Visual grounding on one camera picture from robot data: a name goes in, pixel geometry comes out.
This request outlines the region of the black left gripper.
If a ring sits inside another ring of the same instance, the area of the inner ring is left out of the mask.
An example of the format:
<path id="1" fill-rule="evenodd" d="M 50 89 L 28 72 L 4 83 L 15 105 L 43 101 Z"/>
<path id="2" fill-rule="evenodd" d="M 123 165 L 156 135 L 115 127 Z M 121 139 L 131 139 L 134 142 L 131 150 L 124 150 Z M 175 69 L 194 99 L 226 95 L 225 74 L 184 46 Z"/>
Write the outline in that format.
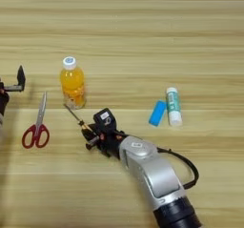
<path id="1" fill-rule="evenodd" d="M 23 92 L 25 90 L 26 76 L 22 66 L 19 67 L 17 73 L 17 85 L 6 86 L 0 81 L 0 115 L 4 115 L 6 107 L 10 101 L 9 93 Z"/>

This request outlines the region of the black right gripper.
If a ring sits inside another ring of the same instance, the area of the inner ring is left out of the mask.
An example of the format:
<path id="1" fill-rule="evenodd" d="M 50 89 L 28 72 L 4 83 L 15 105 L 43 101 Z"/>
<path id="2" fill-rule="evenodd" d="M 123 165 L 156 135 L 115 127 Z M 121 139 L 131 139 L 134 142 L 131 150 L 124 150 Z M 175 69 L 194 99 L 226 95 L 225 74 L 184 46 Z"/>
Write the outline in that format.
<path id="1" fill-rule="evenodd" d="M 83 136 L 87 139 L 86 148 L 90 150 L 96 145 L 97 149 L 105 156 L 119 158 L 119 145 L 128 136 L 123 131 L 113 131 L 103 133 L 98 126 L 93 123 L 83 126 Z"/>

